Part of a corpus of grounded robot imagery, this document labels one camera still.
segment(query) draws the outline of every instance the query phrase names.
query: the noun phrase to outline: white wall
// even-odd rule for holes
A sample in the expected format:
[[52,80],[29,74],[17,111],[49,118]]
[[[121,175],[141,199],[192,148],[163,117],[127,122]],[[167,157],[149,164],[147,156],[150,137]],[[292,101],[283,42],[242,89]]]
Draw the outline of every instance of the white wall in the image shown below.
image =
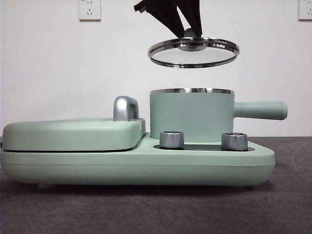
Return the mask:
[[201,0],[204,36],[236,42],[238,59],[205,69],[173,69],[147,58],[174,35],[139,0],[102,0],[102,22],[79,22],[77,0],[1,1],[1,130],[11,122],[111,117],[113,101],[139,101],[149,124],[149,91],[214,87],[236,101],[283,100],[287,120],[237,118],[250,136],[312,135],[312,22],[297,0]]

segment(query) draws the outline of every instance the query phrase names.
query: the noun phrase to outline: pot handle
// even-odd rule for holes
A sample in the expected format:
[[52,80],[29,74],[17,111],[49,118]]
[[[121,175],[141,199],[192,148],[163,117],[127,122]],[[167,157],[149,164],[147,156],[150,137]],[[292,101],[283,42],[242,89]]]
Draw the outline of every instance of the pot handle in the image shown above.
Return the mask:
[[234,117],[283,120],[287,113],[287,104],[283,101],[236,102],[234,106]]

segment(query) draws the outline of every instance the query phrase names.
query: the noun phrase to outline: saucepan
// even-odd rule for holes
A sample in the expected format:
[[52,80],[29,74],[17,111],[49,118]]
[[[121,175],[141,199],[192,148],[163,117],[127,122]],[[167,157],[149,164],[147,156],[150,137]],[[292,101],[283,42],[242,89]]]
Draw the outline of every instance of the saucepan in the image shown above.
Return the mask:
[[235,102],[234,91],[214,88],[178,88],[150,93],[151,138],[162,131],[181,131],[186,142],[220,142],[233,132],[235,117],[283,120],[282,101]]

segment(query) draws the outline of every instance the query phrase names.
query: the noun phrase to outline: stainless steel lid rim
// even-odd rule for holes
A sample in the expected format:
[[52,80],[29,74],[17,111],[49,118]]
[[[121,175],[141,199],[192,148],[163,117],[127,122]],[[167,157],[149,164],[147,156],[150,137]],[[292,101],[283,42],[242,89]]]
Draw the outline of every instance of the stainless steel lid rim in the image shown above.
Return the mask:
[[234,56],[230,59],[222,60],[219,62],[207,62],[207,63],[173,63],[173,62],[164,62],[150,57],[153,63],[157,65],[165,66],[165,67],[173,67],[173,68],[204,68],[204,67],[216,67],[220,65],[227,64],[229,62],[234,61],[237,56]]
[[[215,62],[207,62],[207,63],[174,63],[174,62],[166,62],[160,61],[153,58],[153,55],[169,49],[174,48],[183,48],[183,47],[202,47],[205,48],[217,48],[222,50],[227,50],[233,53],[233,56],[228,59],[215,61]],[[215,39],[215,38],[178,38],[172,40],[166,40],[160,43],[153,45],[148,50],[148,57],[153,63],[158,65],[166,66],[166,67],[174,67],[174,68],[204,68],[204,67],[213,67],[223,65],[229,62],[232,62],[239,55],[239,47],[235,43],[223,40],[223,39]]]
[[152,90],[150,94],[171,94],[171,93],[216,93],[216,94],[234,94],[233,90],[215,89],[215,88],[173,88]]

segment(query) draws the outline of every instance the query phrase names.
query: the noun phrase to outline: wall outlet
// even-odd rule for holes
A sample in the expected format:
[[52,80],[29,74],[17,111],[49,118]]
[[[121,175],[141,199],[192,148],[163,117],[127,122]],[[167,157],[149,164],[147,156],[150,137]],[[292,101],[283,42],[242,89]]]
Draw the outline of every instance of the wall outlet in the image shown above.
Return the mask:
[[299,0],[299,20],[312,20],[312,0]]
[[79,20],[101,20],[101,0],[78,0]]

